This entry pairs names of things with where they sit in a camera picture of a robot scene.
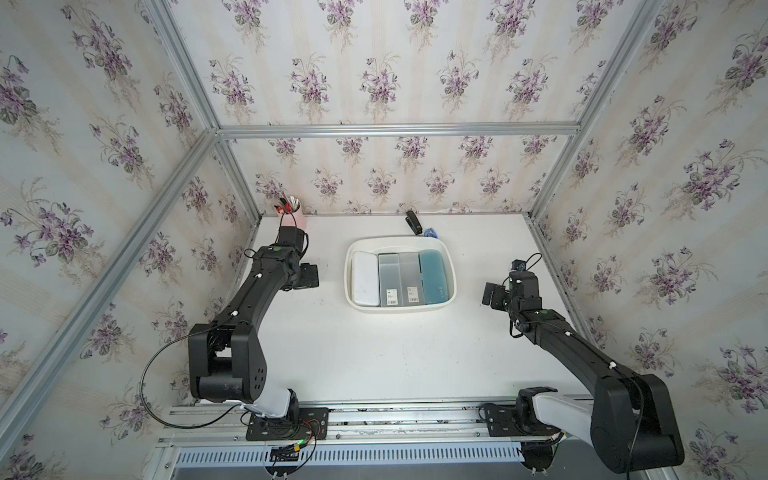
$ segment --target purple flower pattern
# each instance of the purple flower pattern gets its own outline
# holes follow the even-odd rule
[[[248,83],[248,77],[237,69],[243,59],[228,56],[224,62],[209,60],[208,64],[215,70],[211,72],[209,80],[214,84],[214,94],[221,94],[227,98],[224,104],[224,113],[234,118],[240,124],[248,124],[250,116],[256,111],[249,105],[253,104],[251,91],[253,87]]]
[[[361,204],[357,200],[349,200],[346,202],[346,208],[344,209],[345,214],[351,214],[351,215],[369,215],[371,214],[371,209],[368,207],[368,205]]]
[[[614,6],[623,5],[624,0],[578,0],[576,26],[571,28],[570,45],[577,44],[576,50],[586,48],[600,30],[600,23],[608,16],[608,11]]]
[[[235,247],[233,251],[240,251],[240,258],[243,256],[243,248],[242,247]],[[209,306],[205,307],[205,310],[203,311],[203,317],[205,320],[210,323],[211,320],[214,319],[214,317],[221,312],[221,310],[224,308],[224,298],[220,296],[216,296],[216,293],[214,292],[215,289],[211,290],[208,294],[208,303]]]
[[[299,163],[299,155],[296,153],[296,144],[301,142],[301,138],[271,138],[268,143],[275,148],[275,155],[280,159],[280,163],[288,163],[288,168]]]
[[[429,177],[424,180],[424,184],[429,189],[429,199],[434,204],[442,202],[448,187],[455,182],[453,172],[445,171],[445,168],[432,168],[429,171]]]
[[[581,100],[574,103],[573,107],[571,108],[571,116],[573,118],[578,118],[581,115],[581,112],[584,111],[584,109],[587,107],[587,102],[592,96],[594,88],[598,86],[598,81],[600,80],[600,76],[603,74],[603,67],[606,63],[607,62],[605,60],[600,60],[598,62],[598,67],[595,68],[594,71],[590,72],[589,75],[582,78],[581,85],[579,86],[578,90],[576,90],[576,93],[581,96]]]
[[[475,171],[478,165],[482,165],[482,159],[488,156],[488,150],[493,147],[493,137],[478,135],[477,137],[464,137],[458,149],[462,156],[458,158],[458,167],[464,169],[464,173]]]
[[[536,0],[492,0],[491,12],[485,17],[496,24],[485,41],[491,52],[491,63],[504,61],[515,48],[515,37],[525,35],[526,21],[533,16]]]
[[[505,198],[502,200],[502,204],[494,208],[493,211],[499,212],[500,214],[514,214],[517,212],[522,212],[523,206],[514,200],[508,200]]]
[[[603,156],[598,152],[598,143],[590,138],[586,145],[579,148],[576,153],[576,165],[571,172],[571,188],[581,186],[587,175],[593,174],[600,168]]]
[[[197,401],[190,390],[189,361],[182,370],[174,372],[174,379],[168,383],[171,390],[176,392],[176,406],[192,406]]]
[[[59,275],[74,285],[81,284],[82,275],[98,277],[107,262],[101,253],[104,242],[88,240],[94,231],[82,223],[83,210],[73,209],[64,202],[38,198],[45,189],[40,180],[41,177],[35,178],[28,190],[22,181],[23,209],[8,208],[0,214],[4,226],[27,230],[24,235],[14,235],[14,248],[9,253],[23,255],[26,252],[35,268],[55,257],[59,262]]]
[[[270,0],[221,0],[221,5],[235,14],[235,29],[242,35],[243,43],[258,52],[266,45],[264,25],[261,23],[261,7]]]
[[[548,214],[544,215],[544,218],[538,221],[538,229],[541,232],[541,236],[544,237],[544,240],[547,242],[552,241],[552,225]]]
[[[43,118],[47,108],[40,108],[30,98],[29,89],[24,86],[22,75],[29,70],[16,55],[8,57],[0,75],[0,121],[12,126],[8,132],[12,137],[23,136],[28,147],[37,151],[36,135],[42,133],[54,152],[59,152],[61,134],[55,129],[56,121]]]
[[[162,45],[163,42],[160,40],[160,32],[157,31],[157,27],[152,22],[152,17],[149,14],[149,10],[147,10],[147,6],[144,4],[144,0],[136,1],[134,4],[134,12],[138,13],[141,19],[144,20],[147,25],[152,27],[152,31],[155,34],[155,41]]]
[[[320,198],[330,202],[331,205],[339,199],[339,187],[344,185],[344,180],[339,174],[332,174],[327,168],[315,169],[315,178],[312,185],[320,190]]]
[[[305,114],[311,124],[322,122],[323,113],[328,111],[323,104],[328,103],[331,86],[319,67],[319,62],[324,59],[322,55],[311,54],[306,63],[301,58],[292,60],[293,67],[298,67],[299,73],[290,72],[290,90],[301,94],[299,113]]]
[[[696,439],[685,445],[685,456],[689,462],[684,469],[697,477],[704,474],[720,480],[750,480],[750,475],[741,465],[748,458],[748,454],[738,449],[734,453],[732,447],[722,444],[723,440],[736,444],[739,436],[728,431],[715,434],[705,424],[701,425],[703,428],[697,429],[694,434]]]
[[[602,316],[587,318],[587,324],[589,325],[589,333],[592,335],[594,344],[600,349],[605,350],[608,340],[616,343],[616,338],[612,330],[605,326]]]
[[[448,0],[403,0],[402,3],[411,13],[411,21],[408,25],[411,43],[418,43],[421,51],[432,44],[432,39],[435,37],[433,24],[437,9],[441,3],[448,3]]]
[[[232,194],[219,195],[219,207],[221,217],[232,225],[239,224],[240,216],[237,212],[237,197]]]
[[[100,120],[99,125],[91,124],[91,133],[101,143],[101,161],[122,167],[128,174],[128,180],[140,189],[147,187],[153,190],[152,165],[141,156],[137,142],[139,132],[136,128],[121,121],[122,115],[114,123],[109,119]]]
[[[183,308],[182,302],[174,302],[171,299],[166,310],[154,312],[157,318],[151,324],[155,331],[160,332],[161,345],[187,335],[189,323],[184,318],[184,312],[181,310]]]
[[[670,378],[674,375],[677,360],[672,356],[674,340],[667,336],[667,329],[658,329],[651,333],[645,328],[638,337],[638,343],[630,348],[627,356],[632,360],[632,367],[640,372],[664,372]]]
[[[510,178],[506,172],[498,168],[489,168],[485,176],[480,179],[480,197],[485,199],[486,203],[496,198],[498,191],[504,185],[509,184]]]
[[[740,402],[745,413],[760,408],[768,410],[768,350],[756,354],[751,346],[737,343],[733,348],[720,347],[726,365],[707,360],[696,366],[704,375],[694,383],[703,397],[715,405],[723,404],[733,415],[732,406]]]
[[[541,178],[538,178],[534,180],[534,182],[531,184],[530,187],[528,187],[529,192],[533,192],[531,194],[531,200],[536,198],[536,195],[541,191],[541,185],[544,183],[544,179],[547,177],[547,172],[544,172],[541,174]]]
[[[256,174],[256,181],[253,182],[253,187],[256,193],[262,194],[264,200],[270,202],[271,200],[277,200],[283,196],[283,184],[277,180],[277,172],[269,172],[268,174]]]
[[[35,439],[34,435],[24,434],[22,445],[28,446]],[[35,453],[28,449],[20,452],[13,451],[8,457],[6,480],[46,480],[48,478],[64,478],[68,464],[63,455],[54,454],[40,462]]]
[[[451,204],[451,207],[448,209],[448,213],[449,214],[471,214],[472,204],[474,202],[475,202],[474,200],[453,202]]]
[[[578,284],[581,282],[577,276],[578,265],[576,259],[572,258],[567,262],[560,262],[560,278],[571,292],[578,290]]]
[[[213,278],[221,276],[221,262],[214,251],[214,239],[195,240],[191,249],[192,257],[197,260],[197,269],[208,272]]]
[[[667,47],[677,38],[678,34],[690,31],[696,22],[699,9],[697,0],[673,0],[667,3],[654,22],[655,32],[650,40],[643,46],[641,60],[647,62],[641,72],[649,71],[654,66],[660,65],[661,55],[667,53]]]
[[[480,76],[480,71],[475,68],[476,61],[479,59],[467,59],[467,55],[463,51],[458,53],[457,60],[456,54],[451,50],[445,67],[437,72],[440,75],[440,83],[443,88],[443,93],[440,95],[442,106],[443,108],[450,107],[450,113],[462,107],[469,82],[477,80]]]
[[[85,340],[83,350],[80,352],[81,359],[90,359],[94,353],[105,357],[103,363],[114,360],[120,363],[120,354],[122,349],[129,349],[134,352],[135,337],[129,331],[123,331],[114,319],[114,314],[110,313],[115,309],[114,303],[109,304],[108,313],[101,316],[96,327],[91,330],[91,335]]]
[[[605,224],[608,225],[608,231],[605,232],[609,237],[616,237],[624,227],[636,223],[642,224],[645,221],[643,215],[650,207],[643,203],[645,190],[637,186],[637,182],[623,192],[617,192],[614,201],[614,209],[608,214]]]
[[[366,183],[371,189],[373,199],[378,201],[379,205],[383,205],[389,199],[389,190],[397,183],[397,179],[381,168],[372,168],[371,176],[366,179]]]
[[[187,184],[187,189],[181,193],[181,199],[187,207],[187,211],[194,210],[197,221],[200,224],[208,223],[210,225],[214,212],[211,210],[213,204],[208,201],[208,192],[205,190],[205,182],[200,177],[195,177]]]
[[[400,157],[397,159],[397,166],[402,167],[404,174],[408,170],[413,172],[416,167],[422,164],[419,158],[424,158],[427,145],[427,137],[398,137],[395,149],[400,150]]]
[[[392,71],[392,63],[398,58],[398,55],[387,54],[381,61],[373,57],[366,59],[366,65],[373,70],[365,70],[362,73],[360,91],[369,94],[365,112],[366,115],[370,113],[373,116],[374,123],[384,121],[395,103],[395,89],[400,84],[397,83],[397,75]]]
[[[539,61],[533,61],[533,58],[523,60],[523,70],[518,70],[512,75],[512,81],[507,87],[507,91],[515,94],[504,105],[504,114],[509,117],[509,121],[519,121],[525,114],[533,111],[531,104],[536,104],[541,98],[541,93],[548,87],[546,65],[556,58],[545,55]]]
[[[587,225],[587,214],[584,212],[583,207],[579,207],[575,212],[568,213],[568,225],[563,230],[562,247],[565,249],[571,248],[576,240],[586,240],[587,230],[590,230]]]
[[[147,406],[152,408],[151,402],[147,401]],[[150,431],[150,416],[147,410],[141,404],[138,395],[138,386],[127,386],[122,399],[115,399],[115,402],[107,406],[108,414],[98,424],[104,430],[110,432],[110,443],[114,445],[115,441],[128,437],[131,432],[137,436],[142,436]]]
[[[606,259],[598,258],[598,265],[595,267],[595,273],[589,280],[589,296],[597,298],[606,292],[613,292],[617,295],[621,293],[621,284],[627,281],[620,274],[621,261],[617,260],[615,255]]]
[[[712,210],[718,200],[730,202],[736,187],[741,185],[739,173],[744,169],[745,161],[751,161],[755,167],[760,162],[768,164],[768,160],[760,156],[762,150],[736,154],[735,149],[736,144],[726,138],[716,151],[700,153],[694,162],[685,165],[683,170],[688,174],[688,181],[675,183],[665,193],[664,197],[669,202],[664,213],[669,213],[675,220],[682,220],[685,216],[696,220],[696,207],[706,212]]]
[[[661,145],[664,142],[664,135],[669,131],[673,115],[686,111],[680,103],[678,100],[668,104],[664,97],[657,95],[653,107],[640,110],[640,114],[629,123],[633,129],[632,135],[625,137],[619,144],[620,153],[616,165],[621,164],[622,167],[639,165],[637,162],[639,154],[647,157],[655,145]]]
[[[75,27],[72,38],[74,46],[83,51],[85,67],[101,68],[107,78],[104,86],[112,93],[115,103],[119,105],[122,98],[135,111],[136,104],[141,103],[139,80],[128,74],[133,65],[123,51],[124,42],[110,25],[81,3],[74,7],[65,5],[61,13]]]
[[[243,259],[244,253],[245,250],[240,245],[235,245],[235,247],[230,250],[230,252],[227,254],[227,258],[231,260],[230,265],[232,265],[232,268],[237,268],[237,266],[240,265],[240,261]]]
[[[670,306],[683,298],[690,301],[690,295],[696,291],[697,280],[702,274],[707,279],[712,277],[717,280],[712,265],[690,262],[693,255],[683,247],[677,254],[666,252],[654,258],[652,262],[656,273],[645,273],[637,279],[641,288],[635,296],[639,296],[646,305],[655,305],[657,308],[660,308],[661,300]]]
[[[163,84],[154,86],[154,94],[160,98],[160,114],[165,119],[166,127],[175,127],[181,143],[192,147],[197,139],[197,129],[192,127],[192,114],[189,102],[171,83],[171,72],[163,75]]]
[[[362,4],[362,0],[317,0],[320,9],[328,12],[326,30],[330,33],[331,42],[339,39],[341,51],[352,46],[352,39],[355,38],[352,25],[355,3]]]
[[[157,232],[155,237],[150,240],[147,251],[139,258],[138,266],[144,269],[147,276],[157,272],[158,279],[166,287],[169,282],[180,285],[181,258],[174,258],[176,248],[170,244],[170,235]]]
[[[337,138],[336,143],[341,146],[344,162],[350,167],[355,167],[362,160],[362,143],[368,141],[368,137],[345,137]]]
[[[547,145],[550,142],[554,143],[557,139],[557,135],[524,135],[522,137],[523,155],[520,157],[520,163],[525,164],[525,167],[535,164]]]
[[[733,60],[736,64],[725,75],[717,77],[716,87],[707,95],[707,98],[717,98],[717,106],[707,112],[707,115],[724,114],[730,108],[739,107],[741,97],[751,96],[750,87],[755,80],[765,78],[768,71],[768,32],[765,32],[768,19],[763,22],[760,29],[752,34],[743,34],[737,37],[739,44],[733,49]]]

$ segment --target black cable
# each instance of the black cable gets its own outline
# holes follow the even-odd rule
[[[536,257],[537,255],[538,255],[538,259],[536,259],[536,261],[535,261],[535,262],[533,262],[533,265],[528,265],[528,262],[530,262],[530,261],[531,261],[531,258],[533,258],[533,257]],[[543,255],[541,255],[539,252],[536,252],[536,253],[534,253],[533,255],[531,255],[530,257],[528,257],[528,259],[525,261],[525,269],[526,269],[526,270],[530,270],[531,268],[533,268],[533,266],[534,266],[536,263],[538,263],[538,261],[539,261],[539,260],[541,260],[541,258],[542,258],[542,257],[543,257]]]
[[[625,379],[632,382],[634,387],[637,389],[637,392],[640,393],[640,415],[637,417],[637,428],[634,430],[634,437],[632,438],[632,444],[629,448],[629,460],[627,461],[627,480],[629,479],[629,472],[632,469],[632,452],[634,451],[634,443],[637,441],[637,434],[640,432],[640,425],[643,422],[643,411],[645,410],[645,397],[643,395],[643,391],[640,389],[640,386],[637,384],[637,382],[634,381],[631,377],[626,376],[622,372],[619,372],[621,376],[623,376]]]
[[[304,247],[304,251],[301,253],[301,257],[299,257],[299,260],[304,258],[306,251],[310,248],[310,235],[307,232],[304,232],[304,237],[306,238],[306,246]]]
[[[310,426],[310,431],[312,432],[312,436],[315,437],[315,445],[312,447],[312,452],[310,453],[310,456],[306,457],[306,460],[304,460],[304,463],[296,467],[296,470],[291,472],[291,475],[298,472],[299,468],[302,468],[304,465],[306,465],[306,463],[312,458],[312,455],[315,455],[315,449],[317,449],[317,435],[320,434],[320,429],[319,428],[317,429],[317,435],[315,435],[315,431],[311,426]]]
[[[190,333],[188,335],[185,335],[185,336],[179,337],[179,338],[177,338],[175,340],[172,340],[171,342],[166,343],[165,345],[163,345],[157,351],[157,353],[155,353],[152,356],[152,358],[149,359],[149,362],[147,362],[147,366],[144,367],[144,371],[141,373],[141,381],[139,382],[139,400],[141,400],[141,406],[144,407],[144,410],[147,411],[147,413],[149,414],[150,417],[152,417],[153,419],[157,420],[159,423],[165,425],[166,427],[172,427],[174,429],[192,430],[192,429],[199,429],[199,428],[202,428],[202,427],[207,427],[208,425],[213,425],[214,423],[216,423],[219,420],[221,420],[222,418],[224,418],[224,416],[226,416],[227,413],[229,413],[233,409],[235,409],[235,407],[239,406],[239,404],[232,405],[226,412],[222,413],[219,417],[215,418],[214,420],[211,420],[208,423],[203,423],[203,424],[200,424],[200,425],[175,425],[174,423],[166,422],[165,420],[163,420],[160,417],[158,417],[157,415],[155,415],[154,412],[152,412],[152,410],[149,408],[149,405],[147,404],[147,400],[144,398],[144,377],[147,375],[147,371],[149,370],[150,365],[152,365],[152,362],[157,358],[158,355],[160,355],[162,353],[163,350],[165,350],[169,346],[173,345],[174,343],[180,342],[181,340],[184,340],[184,339],[188,339],[191,336],[200,335],[201,333],[208,333],[208,332],[210,332],[212,330],[215,330],[215,329],[219,328],[221,325],[223,325],[223,324],[217,324],[217,325],[214,325],[214,326],[210,327],[209,329],[201,330],[200,332]]]

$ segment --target aluminum frame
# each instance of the aluminum frame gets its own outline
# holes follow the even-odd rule
[[[575,136],[568,138],[560,157],[541,186],[541,192],[539,192],[533,208],[531,208],[531,217],[535,220],[544,213],[549,201],[554,196],[555,189],[560,184],[560,180],[576,158],[578,148],[591,134],[601,112],[611,103],[611,96],[634,59],[635,52],[642,46],[648,30],[653,28],[654,19],[664,3],[663,0],[642,0],[635,9],[627,29],[621,36],[621,40],[608,62],[606,72],[601,77],[587,102],[587,107],[579,117],[580,131]]]
[[[5,458],[21,438],[27,425],[51,395],[58,377],[69,366],[97,318],[123,286],[155,232],[178,201],[181,191],[203,163],[216,140],[213,129],[205,130],[176,167],[161,192],[141,215],[99,279],[80,298],[35,364],[0,409],[0,458]]]
[[[323,125],[227,125],[222,138],[282,137],[463,137],[465,135],[575,135],[581,130],[574,121],[475,122],[457,124],[323,124]]]

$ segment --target pen holder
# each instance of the pen holder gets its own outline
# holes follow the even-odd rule
[[[299,208],[293,212],[293,215],[285,214],[282,217],[283,219],[280,221],[281,226],[284,225],[287,227],[299,227],[301,230],[306,232],[306,217],[304,217],[304,212],[302,212],[300,205]]]

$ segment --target white box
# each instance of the white box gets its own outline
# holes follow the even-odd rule
[[[445,266],[445,279],[448,280],[448,300],[433,305],[397,306],[382,308],[380,306],[361,306],[352,301],[352,256],[355,252],[367,252],[378,255],[379,253],[421,252],[423,250],[437,250],[442,255],[442,263]],[[429,310],[441,309],[449,305],[456,298],[456,277],[453,270],[453,260],[448,252],[448,247],[434,237],[378,237],[357,240],[346,251],[344,266],[344,295],[349,305],[365,313],[417,313]]]

